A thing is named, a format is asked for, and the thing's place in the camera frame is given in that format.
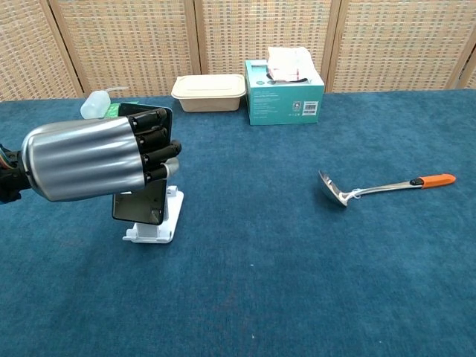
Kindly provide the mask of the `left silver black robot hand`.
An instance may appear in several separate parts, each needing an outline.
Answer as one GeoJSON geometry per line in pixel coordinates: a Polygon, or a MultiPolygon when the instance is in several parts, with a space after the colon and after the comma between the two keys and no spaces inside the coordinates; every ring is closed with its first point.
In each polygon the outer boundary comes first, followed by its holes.
{"type": "Polygon", "coordinates": [[[116,118],[48,123],[20,149],[30,187],[50,202],[137,192],[170,177],[181,152],[167,107],[116,118]]]}

